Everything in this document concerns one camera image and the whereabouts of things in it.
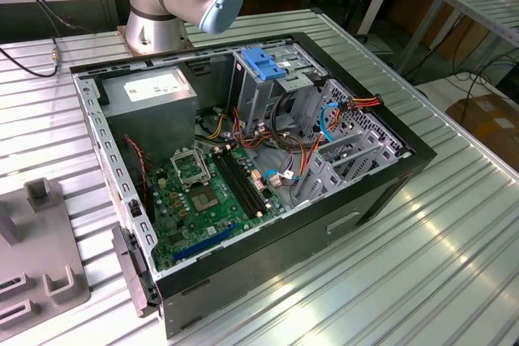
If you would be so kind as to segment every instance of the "power supply label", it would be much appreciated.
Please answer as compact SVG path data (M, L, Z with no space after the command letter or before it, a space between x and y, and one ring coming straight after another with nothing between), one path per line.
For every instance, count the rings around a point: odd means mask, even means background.
M187 85L181 85L172 74L130 81L124 86L131 101L150 99L168 93L185 91Z

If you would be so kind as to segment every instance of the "blue robot arm cap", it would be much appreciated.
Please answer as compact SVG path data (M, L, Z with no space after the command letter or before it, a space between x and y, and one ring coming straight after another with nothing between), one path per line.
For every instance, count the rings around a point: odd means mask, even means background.
M224 32L236 19L243 0L214 0L205 11L199 29L209 34Z

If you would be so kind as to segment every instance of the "metal worktable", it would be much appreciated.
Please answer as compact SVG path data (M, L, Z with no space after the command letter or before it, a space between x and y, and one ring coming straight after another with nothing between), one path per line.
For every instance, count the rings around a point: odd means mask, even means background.
M487 49L488 55L492 54L501 38L519 46L519 0L435 0L405 48L397 69L400 74L405 70L405 66L444 4L452 6L454 11L431 44L432 48L444 39L461 14L497 35L491 47Z
M200 47L303 31L431 145L438 156L381 214L327 250L196 323L178 344L506 344L519 337L518 176L324 15L238 19ZM58 177L91 299L5 342L164 344L157 316L135 315L111 245L114 208L67 67L129 54L116 32L59 41L58 77L0 61L0 190ZM50 41L4 45L52 68Z

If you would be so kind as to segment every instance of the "cardboard box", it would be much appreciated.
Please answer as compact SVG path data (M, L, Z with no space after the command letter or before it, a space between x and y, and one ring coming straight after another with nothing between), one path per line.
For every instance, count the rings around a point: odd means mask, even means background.
M447 109L460 123L465 99ZM497 95L470 98L463 123L472 135L519 172L519 113Z

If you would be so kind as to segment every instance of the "sticker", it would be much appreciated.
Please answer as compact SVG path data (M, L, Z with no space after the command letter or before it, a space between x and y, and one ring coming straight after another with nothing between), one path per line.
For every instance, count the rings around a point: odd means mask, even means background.
M124 85L131 101L150 99L168 93L184 91L188 86L180 85L172 74L130 81Z
M495 117L495 122L503 129L513 129L514 125L506 117Z
M294 172L292 172L291 170L286 170L281 176L283 176L284 178L288 178L289 180L292 179L292 177L294 176Z
M478 106L485 111L495 111L494 105L488 100L477 101L476 103L478 103Z

